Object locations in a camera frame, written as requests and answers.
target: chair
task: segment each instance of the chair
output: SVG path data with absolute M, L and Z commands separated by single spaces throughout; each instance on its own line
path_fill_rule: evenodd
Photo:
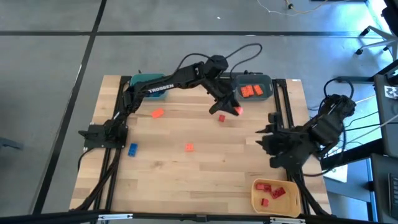
M 24 146 L 21 143 L 11 141 L 9 139 L 0 138 L 0 149 L 2 147 L 13 147 L 14 149 L 22 149 Z
M 370 48 L 370 47 L 378 47 L 378 46 L 386 46 L 383 50 L 387 51 L 389 47 L 392 47 L 392 59 L 397 60 L 397 48 L 398 48 L 398 8 L 397 4 L 394 1 L 387 2 L 387 7 L 382 10 L 382 16 L 386 20 L 388 26 L 390 27 L 391 32 L 393 35 L 388 34 L 384 31 L 381 31 L 373 26 L 368 26 L 359 36 L 365 36 L 370 30 L 373 30 L 375 33 L 379 34 L 385 40 L 362 46 L 358 49 L 355 53 L 360 55 L 363 53 L 363 49 Z

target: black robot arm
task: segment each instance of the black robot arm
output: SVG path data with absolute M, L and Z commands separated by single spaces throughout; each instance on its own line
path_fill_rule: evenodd
M 221 110 L 238 116 L 234 107 L 239 107 L 230 83 L 221 82 L 217 77 L 228 68 L 225 57 L 214 55 L 206 63 L 194 63 L 178 69 L 172 75 L 145 82 L 137 82 L 123 94 L 125 115 L 135 113 L 148 93 L 169 90 L 172 88 L 188 89 L 202 85 L 215 99 L 209 109 L 210 114 Z
M 347 96 L 336 94 L 327 96 L 324 102 L 315 117 L 292 129 L 281 128 L 281 114 L 269 114 L 270 124 L 258 133 L 272 134 L 257 143 L 272 156 L 271 167 L 297 172 L 311 154 L 323 157 L 337 145 L 343 120 L 354 114 L 356 104 Z
M 218 77 L 228 68 L 225 57 L 214 55 L 206 63 L 198 62 L 177 69 L 172 75 L 137 82 L 123 92 L 123 105 L 113 119 L 104 124 L 92 124 L 87 131 L 79 131 L 85 138 L 85 147 L 120 148 L 124 147 L 127 136 L 127 126 L 123 123 L 131 113 L 135 113 L 148 93 L 165 91 L 173 88 L 188 89 L 202 85 L 207 94 L 214 97 L 215 103 L 209 109 L 210 114 L 221 110 L 238 116 L 235 108 L 240 107 L 235 99 L 231 82 L 224 82 Z

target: chair wheel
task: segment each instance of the chair wheel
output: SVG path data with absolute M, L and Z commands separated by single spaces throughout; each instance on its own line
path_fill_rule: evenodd
M 370 29 L 366 28 L 365 30 L 362 31 L 362 33 L 360 33 L 360 36 L 365 36 L 366 34 L 368 34 L 369 31 Z
M 355 52 L 355 53 L 356 53 L 357 55 L 361 55 L 361 54 L 362 54 L 362 52 L 363 52 L 363 50 L 362 50 L 362 49 L 358 49 L 358 50 L 356 50 L 356 52 Z

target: concrete floor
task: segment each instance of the concrete floor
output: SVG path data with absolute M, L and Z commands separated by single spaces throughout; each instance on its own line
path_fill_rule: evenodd
M 284 0 L 260 2 L 270 10 L 293 13 L 285 9 Z M 100 3 L 100 0 L 0 0 L 0 30 L 89 31 Z M 305 1 L 295 5 L 299 10 L 305 10 L 318 4 Z M 256 0 L 109 0 L 99 30 L 357 32 L 368 25 L 374 25 L 374 21 L 363 2 L 326 4 L 315 12 L 290 17 L 268 13 Z M 0 136 L 25 144 L 23 151 L 0 150 L 2 217 L 25 215 L 30 211 L 87 41 L 85 36 L 0 37 Z M 319 83 L 338 75 L 370 76 L 390 63 L 391 55 L 383 52 L 382 47 L 365 50 L 360 56 L 353 54 L 361 45 L 378 41 L 380 39 L 304 36 L 97 37 L 44 212 L 68 209 L 76 179 L 77 160 L 83 147 L 83 139 L 77 131 L 89 125 L 103 75 L 133 75 L 139 69 L 145 73 L 171 73 L 186 54 L 226 55 L 244 44 L 259 42 L 263 45 L 263 53 L 237 67 L 237 70 L 264 72 L 272 78 L 302 79 L 307 104 L 312 107 L 323 98 Z M 229 64 L 252 54 L 249 49 L 240 52 L 231 58 Z M 192 57 L 185 64 L 201 59 Z M 355 85 L 355 88 L 355 100 L 374 94 L 371 85 Z M 346 90 L 342 89 L 342 85 L 333 83 L 328 91 L 349 93 L 348 85 Z M 372 99 L 358 105 L 355 117 L 376 110 L 376 101 Z M 370 121 L 358 122 L 353 127 L 364 123 Z M 348 139 L 360 133 L 349 133 Z M 378 135 L 375 133 L 361 142 L 370 141 Z M 357 208 L 355 203 L 345 205 L 352 205 L 354 210 Z M 332 211 L 337 214 L 333 207 L 336 206 L 332 204 Z

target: wooden table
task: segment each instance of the wooden table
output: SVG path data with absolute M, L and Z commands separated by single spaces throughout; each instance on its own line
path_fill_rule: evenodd
M 95 124 L 112 117 L 120 78 L 104 76 Z M 294 124 L 303 124 L 308 111 L 301 81 L 287 80 L 287 89 Z M 274 97 L 241 103 L 244 113 L 235 117 L 209 114 L 214 101 L 201 86 L 167 94 L 164 101 L 144 101 L 127 120 L 127 147 L 121 153 L 112 211 L 257 215 L 251 206 L 253 180 L 286 180 L 285 170 L 271 168 L 269 156 L 255 143 L 262 136 L 255 131 L 264 129 L 268 113 L 276 111 Z M 165 113 L 153 119 L 150 113 L 158 108 Z M 218 121 L 220 114 L 226 116 L 224 123 Z M 138 144 L 135 157 L 127 156 L 130 143 Z M 187 143 L 193 144 L 194 152 L 185 152 Z M 104 149 L 94 149 L 83 158 L 70 208 L 79 206 L 97 184 L 103 156 Z M 315 158 L 303 167 L 304 173 L 320 171 Z M 330 212 L 323 177 L 306 177 L 305 183 Z M 108 191 L 104 189 L 101 208 Z

